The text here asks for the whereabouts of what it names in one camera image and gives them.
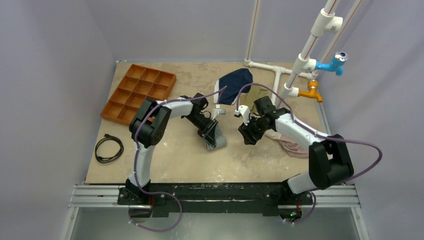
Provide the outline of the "grey striped underwear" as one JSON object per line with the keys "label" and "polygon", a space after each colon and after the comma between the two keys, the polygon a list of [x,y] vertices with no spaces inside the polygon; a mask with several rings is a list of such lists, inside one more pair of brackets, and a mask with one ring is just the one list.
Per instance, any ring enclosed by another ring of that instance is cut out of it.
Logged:
{"label": "grey striped underwear", "polygon": [[222,149],[225,148],[227,146],[227,139],[224,136],[221,128],[219,126],[215,127],[215,146],[212,146],[209,143],[205,143],[206,149],[208,151],[214,151],[214,150],[218,150],[218,149]]}

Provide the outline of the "navy blue underwear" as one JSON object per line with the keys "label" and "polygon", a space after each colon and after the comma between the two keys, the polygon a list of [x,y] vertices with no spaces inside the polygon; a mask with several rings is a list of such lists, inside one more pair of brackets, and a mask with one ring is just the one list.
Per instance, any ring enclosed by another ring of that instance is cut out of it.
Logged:
{"label": "navy blue underwear", "polygon": [[253,75],[248,68],[240,68],[234,70],[221,78],[214,85],[214,91],[218,91],[226,86],[226,89],[219,95],[215,94],[213,102],[215,104],[233,105],[236,102],[237,95],[240,89],[253,83]]}

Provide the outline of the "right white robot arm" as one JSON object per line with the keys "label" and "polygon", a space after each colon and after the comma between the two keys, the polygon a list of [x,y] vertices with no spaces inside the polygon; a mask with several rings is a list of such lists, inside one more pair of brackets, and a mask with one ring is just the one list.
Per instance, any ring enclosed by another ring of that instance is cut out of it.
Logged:
{"label": "right white robot arm", "polygon": [[282,183],[280,196],[288,204],[300,198],[301,193],[325,190],[353,176],[354,168],[343,137],[329,136],[298,120],[287,108],[277,109],[268,96],[254,102],[257,114],[246,105],[235,111],[243,123],[238,131],[245,145],[255,145],[266,131],[273,130],[288,136],[308,151],[308,170]]}

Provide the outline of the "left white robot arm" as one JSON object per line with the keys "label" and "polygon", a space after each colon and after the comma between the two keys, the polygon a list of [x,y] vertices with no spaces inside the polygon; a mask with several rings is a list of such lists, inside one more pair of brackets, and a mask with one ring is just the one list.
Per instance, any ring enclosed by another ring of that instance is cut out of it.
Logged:
{"label": "left white robot arm", "polygon": [[144,101],[129,125],[135,157],[133,172],[125,185],[130,191],[132,201],[142,205],[148,201],[149,194],[152,194],[149,184],[153,152],[162,140],[170,119],[180,117],[192,123],[209,151],[227,145],[218,121],[213,116],[204,115],[208,105],[207,97],[201,93],[196,93],[193,97],[182,95],[171,100],[148,98]]}

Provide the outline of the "orange compartment tray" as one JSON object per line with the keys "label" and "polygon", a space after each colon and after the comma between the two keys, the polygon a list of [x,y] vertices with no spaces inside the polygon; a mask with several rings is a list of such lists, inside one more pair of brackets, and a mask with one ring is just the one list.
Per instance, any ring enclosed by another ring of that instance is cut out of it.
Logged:
{"label": "orange compartment tray", "polygon": [[132,64],[100,116],[104,120],[129,126],[145,99],[166,100],[176,81],[174,73]]}

